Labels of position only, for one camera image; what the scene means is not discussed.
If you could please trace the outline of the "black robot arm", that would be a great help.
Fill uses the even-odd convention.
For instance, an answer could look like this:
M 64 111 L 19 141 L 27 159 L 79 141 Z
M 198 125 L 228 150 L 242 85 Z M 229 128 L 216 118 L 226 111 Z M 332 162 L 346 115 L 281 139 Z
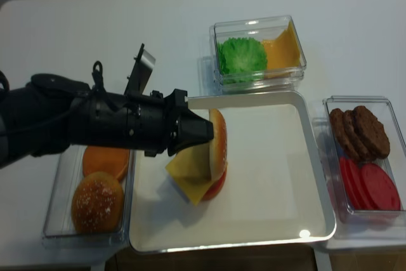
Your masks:
M 102 73 L 94 85 L 36 74 L 1 91 L 1 166 L 28 155 L 60 154 L 71 145 L 141 150 L 147 157 L 210 142 L 213 124 L 193 113 L 186 91 L 109 93 Z

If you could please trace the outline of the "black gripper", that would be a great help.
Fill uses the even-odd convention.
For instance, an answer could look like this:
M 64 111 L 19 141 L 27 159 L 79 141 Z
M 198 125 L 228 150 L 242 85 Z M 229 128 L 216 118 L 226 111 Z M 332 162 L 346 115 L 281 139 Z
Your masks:
M 188 109 L 187 92 L 175 89 L 163 97 L 158 91 L 150 96 L 130 99 L 109 93 L 116 106 L 112 110 L 99 95 L 85 101 L 76 98 L 78 109 L 69 115 L 68 141 L 71 144 L 143 150 L 147 156 L 167 151 L 168 156 L 210 142 L 214 138 L 211 121 Z

